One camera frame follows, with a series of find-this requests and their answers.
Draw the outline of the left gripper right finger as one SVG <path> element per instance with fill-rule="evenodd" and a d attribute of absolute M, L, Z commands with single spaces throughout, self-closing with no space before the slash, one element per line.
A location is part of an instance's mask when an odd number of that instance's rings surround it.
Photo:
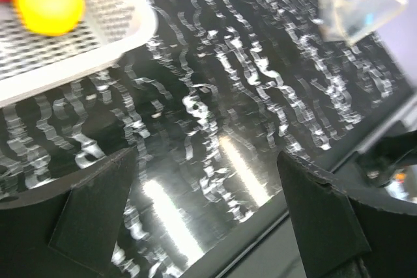
<path fill-rule="evenodd" d="M 416 205 L 284 151 L 277 167 L 307 277 L 415 277 Z"/>

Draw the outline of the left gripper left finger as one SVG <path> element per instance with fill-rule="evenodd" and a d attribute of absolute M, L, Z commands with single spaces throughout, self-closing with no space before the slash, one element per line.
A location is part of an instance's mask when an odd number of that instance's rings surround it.
<path fill-rule="evenodd" d="M 1 199 L 1 276 L 105 276 L 135 169 L 135 150 L 124 148 Z"/>

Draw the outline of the yellow lemon fruit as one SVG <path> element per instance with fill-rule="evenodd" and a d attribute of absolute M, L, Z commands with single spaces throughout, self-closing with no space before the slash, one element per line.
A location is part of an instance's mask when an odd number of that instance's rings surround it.
<path fill-rule="evenodd" d="M 85 0 L 11 0 L 23 26 L 32 33 L 61 36 L 83 19 Z"/>

